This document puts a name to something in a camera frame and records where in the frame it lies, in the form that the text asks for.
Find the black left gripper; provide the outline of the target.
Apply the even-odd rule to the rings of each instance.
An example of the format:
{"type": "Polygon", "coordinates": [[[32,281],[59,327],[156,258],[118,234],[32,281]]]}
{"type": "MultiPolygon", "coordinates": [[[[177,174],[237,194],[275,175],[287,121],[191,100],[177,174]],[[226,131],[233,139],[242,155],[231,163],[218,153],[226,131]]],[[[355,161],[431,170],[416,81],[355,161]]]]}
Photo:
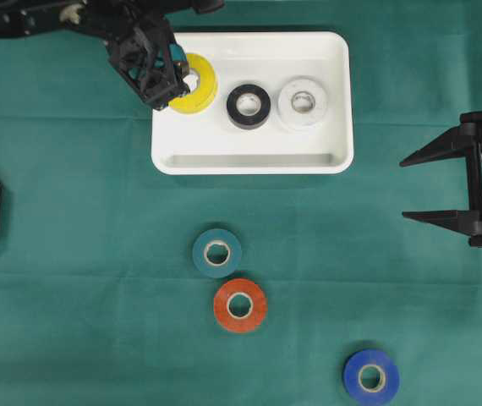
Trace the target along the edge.
{"type": "Polygon", "coordinates": [[[189,62],[173,43],[169,1],[85,1],[84,33],[105,41],[109,62],[148,107],[161,111],[190,92],[189,62]]]}

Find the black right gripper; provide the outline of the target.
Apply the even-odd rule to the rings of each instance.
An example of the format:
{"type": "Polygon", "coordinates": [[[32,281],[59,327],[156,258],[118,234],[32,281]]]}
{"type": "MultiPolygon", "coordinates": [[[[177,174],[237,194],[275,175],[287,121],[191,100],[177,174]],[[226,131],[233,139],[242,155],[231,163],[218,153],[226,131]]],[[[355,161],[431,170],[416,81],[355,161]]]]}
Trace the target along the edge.
{"type": "MultiPolygon", "coordinates": [[[[479,167],[481,167],[482,111],[462,113],[460,122],[471,124],[460,124],[448,129],[429,144],[403,159],[399,166],[408,167],[455,158],[464,158],[469,165],[475,161],[474,150],[478,147],[479,167]]],[[[482,248],[482,214],[480,211],[403,211],[402,215],[407,219],[469,236],[470,246],[482,248]]]]}

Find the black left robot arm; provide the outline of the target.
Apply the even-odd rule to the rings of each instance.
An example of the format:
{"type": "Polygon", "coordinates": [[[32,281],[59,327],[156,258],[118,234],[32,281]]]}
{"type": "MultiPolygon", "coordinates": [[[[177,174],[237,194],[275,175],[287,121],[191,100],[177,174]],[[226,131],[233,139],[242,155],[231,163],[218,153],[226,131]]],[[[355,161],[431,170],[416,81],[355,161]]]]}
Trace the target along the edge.
{"type": "Polygon", "coordinates": [[[0,39],[71,30],[101,39],[109,62],[154,110],[189,94],[189,62],[167,16],[209,14],[222,1],[0,1],[0,39]]]}

